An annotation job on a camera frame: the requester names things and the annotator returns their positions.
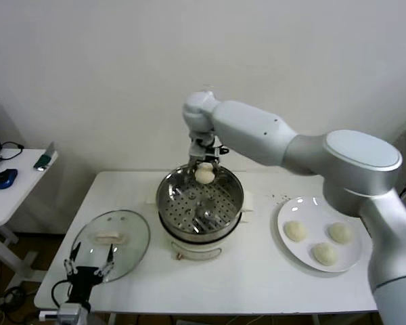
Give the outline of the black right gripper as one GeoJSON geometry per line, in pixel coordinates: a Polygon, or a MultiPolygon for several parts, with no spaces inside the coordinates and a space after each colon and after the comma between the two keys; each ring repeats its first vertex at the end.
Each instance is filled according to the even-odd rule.
{"type": "MultiPolygon", "coordinates": [[[[224,145],[206,146],[204,147],[204,163],[212,164],[212,172],[217,178],[221,171],[220,156],[228,153],[228,148],[224,145]]],[[[193,175],[198,166],[198,159],[195,156],[190,156],[188,161],[188,174],[193,175]]]]}

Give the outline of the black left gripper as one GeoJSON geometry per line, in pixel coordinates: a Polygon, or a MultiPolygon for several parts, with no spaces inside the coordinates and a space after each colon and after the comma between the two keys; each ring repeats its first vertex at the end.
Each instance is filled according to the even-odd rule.
{"type": "Polygon", "coordinates": [[[103,266],[75,267],[75,260],[81,247],[81,242],[70,251],[69,258],[64,260],[67,280],[71,283],[71,291],[68,297],[69,303],[88,303],[92,288],[100,284],[100,276],[107,276],[114,267],[114,247],[110,245],[106,262],[103,266]]]}

